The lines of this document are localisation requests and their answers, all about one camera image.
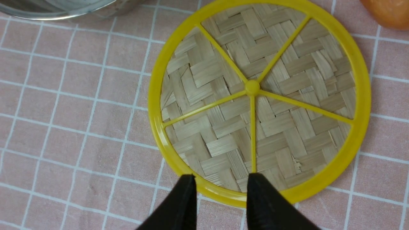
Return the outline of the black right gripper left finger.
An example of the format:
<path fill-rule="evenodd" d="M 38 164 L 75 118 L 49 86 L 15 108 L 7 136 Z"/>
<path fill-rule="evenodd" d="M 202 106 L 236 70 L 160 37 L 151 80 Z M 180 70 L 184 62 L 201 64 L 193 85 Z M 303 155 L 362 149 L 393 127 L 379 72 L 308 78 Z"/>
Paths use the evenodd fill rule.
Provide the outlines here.
<path fill-rule="evenodd" d="M 138 230 L 196 230 L 197 192 L 195 176 L 183 174 L 156 210 Z"/>

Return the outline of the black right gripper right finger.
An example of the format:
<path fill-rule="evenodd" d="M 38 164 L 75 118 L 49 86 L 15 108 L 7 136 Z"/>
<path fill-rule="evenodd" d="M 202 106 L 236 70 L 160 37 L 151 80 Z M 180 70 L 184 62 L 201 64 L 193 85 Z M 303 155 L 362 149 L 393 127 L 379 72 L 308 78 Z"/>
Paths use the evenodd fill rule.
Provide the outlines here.
<path fill-rule="evenodd" d="M 261 173 L 249 174 L 246 201 L 249 230 L 318 230 Z"/>

